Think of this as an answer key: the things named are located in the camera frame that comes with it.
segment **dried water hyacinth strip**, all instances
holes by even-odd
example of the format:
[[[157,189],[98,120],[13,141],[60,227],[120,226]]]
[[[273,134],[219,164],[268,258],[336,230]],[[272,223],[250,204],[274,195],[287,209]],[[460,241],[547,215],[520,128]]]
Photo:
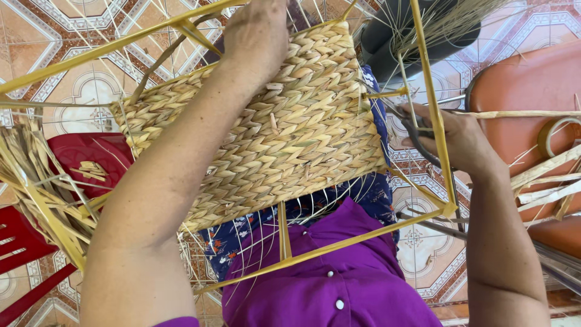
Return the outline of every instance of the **dried water hyacinth strip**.
[[[145,90],[135,104],[125,100],[127,121],[119,104],[111,106],[137,155],[178,119],[213,67]],[[248,104],[214,155],[185,225],[207,228],[385,169],[359,77],[346,22],[291,36],[281,70]]]

